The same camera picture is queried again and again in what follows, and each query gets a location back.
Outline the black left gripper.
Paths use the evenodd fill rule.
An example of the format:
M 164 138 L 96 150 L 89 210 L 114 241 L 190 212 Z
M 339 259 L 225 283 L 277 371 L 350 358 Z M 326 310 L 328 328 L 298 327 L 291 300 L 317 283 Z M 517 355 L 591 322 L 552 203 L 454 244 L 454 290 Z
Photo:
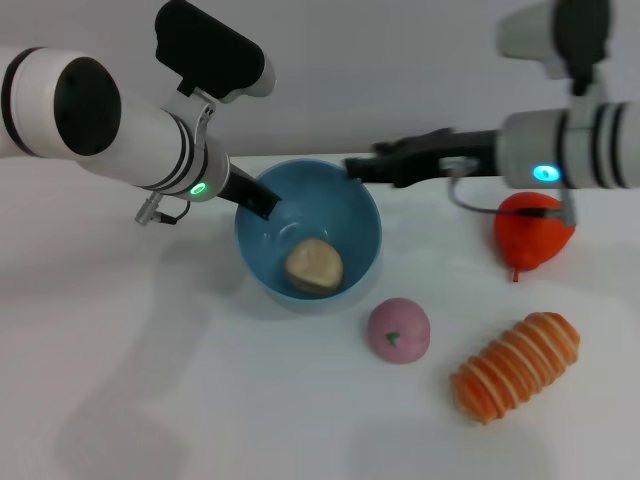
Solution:
M 281 197 L 260 184 L 246 172 L 231 164 L 219 198 L 243 206 L 256 216 L 268 220 Z

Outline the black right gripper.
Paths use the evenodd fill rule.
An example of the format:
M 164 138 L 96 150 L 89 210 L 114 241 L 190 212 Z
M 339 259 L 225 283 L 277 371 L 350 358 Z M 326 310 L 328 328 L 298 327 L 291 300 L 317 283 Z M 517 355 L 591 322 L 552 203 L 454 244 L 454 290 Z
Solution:
M 372 145 L 372 152 L 376 156 L 394 156 L 396 159 L 346 158 L 343 166 L 350 179 L 395 188 L 444 178 L 446 173 L 440 166 L 440 160 L 453 157 L 476 161 L 471 177 L 495 177 L 498 176 L 497 140 L 497 130 L 455 132 L 451 128 L 440 128 L 423 135 Z

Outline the blue plastic bowl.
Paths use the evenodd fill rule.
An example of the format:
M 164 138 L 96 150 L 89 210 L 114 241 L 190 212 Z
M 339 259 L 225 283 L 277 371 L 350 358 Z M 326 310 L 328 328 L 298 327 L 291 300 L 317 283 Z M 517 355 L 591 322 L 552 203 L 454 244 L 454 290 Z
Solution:
M 279 163 L 258 180 L 281 200 L 267 220 L 238 208 L 235 238 L 240 257 L 267 295 L 304 314 L 340 311 L 366 296 L 382 264 L 381 219 L 367 188 L 342 167 L 316 159 Z M 308 238 L 326 241 L 343 261 L 343 278 L 333 293 L 307 293 L 287 278 L 285 258 Z

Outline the beige egg yolk pastry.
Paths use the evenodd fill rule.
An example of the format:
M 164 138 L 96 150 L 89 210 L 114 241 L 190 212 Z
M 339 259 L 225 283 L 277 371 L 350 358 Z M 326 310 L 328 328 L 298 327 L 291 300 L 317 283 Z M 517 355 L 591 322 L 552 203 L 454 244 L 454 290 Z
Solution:
M 292 285 L 313 294 L 330 294 L 340 286 L 344 266 L 337 250 L 319 238 L 298 243 L 285 260 L 285 272 Z

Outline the red toy pear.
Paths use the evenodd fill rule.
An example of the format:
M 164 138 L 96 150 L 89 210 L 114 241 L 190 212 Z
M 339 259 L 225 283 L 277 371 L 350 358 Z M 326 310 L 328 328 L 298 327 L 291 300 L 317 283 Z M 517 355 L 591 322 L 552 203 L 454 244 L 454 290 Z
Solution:
M 561 220 L 507 215 L 525 209 L 558 209 L 560 201 L 545 194 L 518 192 L 499 205 L 494 219 L 494 238 L 510 280 L 517 282 L 522 273 L 537 269 L 558 255 L 575 232 Z

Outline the pink bun with green leaf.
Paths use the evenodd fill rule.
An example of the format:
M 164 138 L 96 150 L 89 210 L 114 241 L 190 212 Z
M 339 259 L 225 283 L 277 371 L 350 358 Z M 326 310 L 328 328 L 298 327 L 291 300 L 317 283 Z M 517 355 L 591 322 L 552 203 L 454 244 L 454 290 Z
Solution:
M 409 364 L 421 359 L 430 345 L 431 325 L 414 301 L 391 298 L 369 315 L 366 337 L 371 350 L 383 360 Z

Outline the orange striped bread loaf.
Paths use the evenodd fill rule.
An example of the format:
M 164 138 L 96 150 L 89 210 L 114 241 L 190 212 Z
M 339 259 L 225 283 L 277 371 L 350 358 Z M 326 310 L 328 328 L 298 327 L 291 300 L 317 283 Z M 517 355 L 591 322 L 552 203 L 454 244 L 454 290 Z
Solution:
M 451 374 L 454 405 L 483 425 L 503 418 L 575 364 L 580 341 L 577 330 L 560 314 L 529 314 Z

